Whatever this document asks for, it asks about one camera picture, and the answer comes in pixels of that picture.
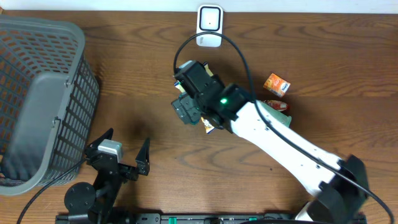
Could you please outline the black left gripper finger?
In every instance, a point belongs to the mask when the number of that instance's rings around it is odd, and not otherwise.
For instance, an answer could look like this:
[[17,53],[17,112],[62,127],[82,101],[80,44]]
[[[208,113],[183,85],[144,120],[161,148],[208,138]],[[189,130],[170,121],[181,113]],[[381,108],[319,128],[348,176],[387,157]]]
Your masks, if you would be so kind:
[[84,152],[90,152],[92,150],[97,150],[98,146],[105,140],[105,139],[112,139],[113,136],[113,128],[109,128],[104,134],[102,134],[99,138],[95,139],[93,142],[89,143],[86,147]]
[[149,147],[150,139],[147,138],[136,156],[137,173],[140,175],[148,176],[150,171]]

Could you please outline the red candy bar wrapper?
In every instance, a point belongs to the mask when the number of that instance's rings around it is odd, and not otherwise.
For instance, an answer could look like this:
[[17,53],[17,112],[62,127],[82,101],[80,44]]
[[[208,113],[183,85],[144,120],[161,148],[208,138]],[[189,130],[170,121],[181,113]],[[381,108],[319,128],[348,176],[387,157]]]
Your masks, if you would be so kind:
[[277,111],[287,111],[289,109],[289,105],[279,100],[264,100],[264,103]]

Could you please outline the yellow snack bag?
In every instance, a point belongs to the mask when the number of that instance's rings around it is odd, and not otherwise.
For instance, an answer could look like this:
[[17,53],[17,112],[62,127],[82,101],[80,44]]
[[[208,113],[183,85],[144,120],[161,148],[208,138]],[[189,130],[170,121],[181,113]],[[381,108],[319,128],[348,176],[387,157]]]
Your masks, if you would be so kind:
[[[214,74],[209,69],[208,63],[205,62],[203,65],[205,67],[205,70],[206,70],[207,74],[212,77]],[[176,81],[174,83],[174,87],[177,88],[181,93],[185,92],[184,88],[181,86],[179,81]],[[203,125],[205,127],[205,130],[206,130],[207,134],[210,134],[215,129],[215,127],[207,119],[205,119],[204,117],[201,117],[201,121],[202,121],[202,123],[203,123]]]

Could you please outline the small orange sachet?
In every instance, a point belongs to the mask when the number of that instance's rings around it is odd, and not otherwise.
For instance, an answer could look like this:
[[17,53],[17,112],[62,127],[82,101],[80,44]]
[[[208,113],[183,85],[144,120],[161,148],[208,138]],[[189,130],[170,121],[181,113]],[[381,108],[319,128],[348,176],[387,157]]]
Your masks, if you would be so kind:
[[279,77],[275,73],[271,73],[266,82],[263,84],[263,88],[269,90],[271,93],[282,98],[290,87],[290,83]]

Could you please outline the blue liquid bottle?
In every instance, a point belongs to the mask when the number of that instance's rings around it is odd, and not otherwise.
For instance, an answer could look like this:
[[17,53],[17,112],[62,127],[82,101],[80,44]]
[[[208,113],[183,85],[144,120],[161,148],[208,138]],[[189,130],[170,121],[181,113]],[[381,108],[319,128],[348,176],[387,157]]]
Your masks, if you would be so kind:
[[197,119],[197,120],[190,120],[190,121],[188,122],[188,124],[196,125],[196,124],[198,124],[199,121],[200,121],[200,118]]

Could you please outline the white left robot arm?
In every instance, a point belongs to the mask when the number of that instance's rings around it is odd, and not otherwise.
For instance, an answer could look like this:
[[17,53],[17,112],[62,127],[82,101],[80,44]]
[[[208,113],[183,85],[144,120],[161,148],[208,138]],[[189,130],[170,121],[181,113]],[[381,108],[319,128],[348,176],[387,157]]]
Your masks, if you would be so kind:
[[90,143],[85,149],[86,161],[97,171],[95,181],[90,184],[78,182],[71,186],[64,197],[68,213],[57,215],[56,223],[135,223],[136,216],[114,206],[122,184],[136,181],[140,175],[150,171],[147,138],[136,156],[136,165],[121,163],[122,144],[112,140],[113,129]]

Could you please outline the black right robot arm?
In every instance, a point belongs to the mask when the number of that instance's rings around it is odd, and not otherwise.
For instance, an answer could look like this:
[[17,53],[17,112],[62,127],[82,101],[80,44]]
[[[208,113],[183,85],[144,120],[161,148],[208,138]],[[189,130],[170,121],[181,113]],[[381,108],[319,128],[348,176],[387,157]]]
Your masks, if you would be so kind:
[[286,126],[243,88],[216,77],[177,78],[172,107],[184,123],[200,118],[243,138],[285,167],[314,197],[294,216],[312,223],[350,223],[369,197],[364,163],[324,151]]

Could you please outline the teal wet wipes pack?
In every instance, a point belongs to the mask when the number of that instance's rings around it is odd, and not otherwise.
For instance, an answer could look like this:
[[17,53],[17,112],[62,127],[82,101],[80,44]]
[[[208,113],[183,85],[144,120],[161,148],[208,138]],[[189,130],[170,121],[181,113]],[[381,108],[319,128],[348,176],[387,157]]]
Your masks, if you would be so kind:
[[286,126],[286,127],[290,126],[292,117],[284,114],[284,112],[287,112],[288,110],[282,111],[282,112],[274,110],[273,108],[271,108],[270,106],[265,104],[264,101],[261,101],[260,105],[263,106],[266,111],[268,111],[276,120],[281,122],[284,126]]

